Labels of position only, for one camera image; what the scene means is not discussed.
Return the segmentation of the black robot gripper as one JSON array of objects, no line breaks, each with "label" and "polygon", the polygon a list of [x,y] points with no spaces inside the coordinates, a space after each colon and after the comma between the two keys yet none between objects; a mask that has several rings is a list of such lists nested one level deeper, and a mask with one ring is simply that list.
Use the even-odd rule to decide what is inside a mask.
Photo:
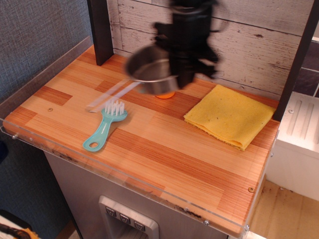
[{"label": "black robot gripper", "polygon": [[218,56],[208,46],[212,7],[171,7],[172,23],[156,22],[156,45],[168,52],[171,75],[177,76],[180,89],[190,84],[196,73],[213,78]]}]

